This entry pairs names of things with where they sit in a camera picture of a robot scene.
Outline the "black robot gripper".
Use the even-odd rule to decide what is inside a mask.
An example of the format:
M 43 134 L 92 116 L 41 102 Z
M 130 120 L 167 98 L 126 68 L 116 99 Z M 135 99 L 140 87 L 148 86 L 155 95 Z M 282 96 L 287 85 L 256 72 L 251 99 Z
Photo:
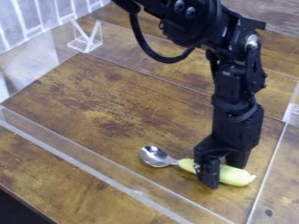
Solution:
M 211 190 L 220 184 L 220 158 L 243 169 L 259 144 L 264 109 L 255 93 L 266 87 L 266 74 L 220 69 L 214 73 L 214 85 L 211 134 L 194 147 L 198 180 Z

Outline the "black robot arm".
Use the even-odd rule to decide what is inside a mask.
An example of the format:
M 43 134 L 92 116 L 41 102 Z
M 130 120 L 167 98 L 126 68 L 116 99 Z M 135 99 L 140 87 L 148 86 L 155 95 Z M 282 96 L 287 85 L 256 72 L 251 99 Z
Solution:
M 172 64 L 192 51 L 206 48 L 215 90 L 211 96 L 211 134 L 194 147 L 198 180 L 216 189 L 220 183 L 220 159 L 244 168 L 251 150 L 258 146 L 264 109 L 255 93 L 266 87 L 262 67 L 263 21 L 243 17 L 220 0 L 112 0 L 127 12 L 135 39 L 144 53 Z M 150 47 L 142 33 L 138 14 L 146 11 L 160 19 L 163 35 L 184 48 L 182 55 L 164 57 Z

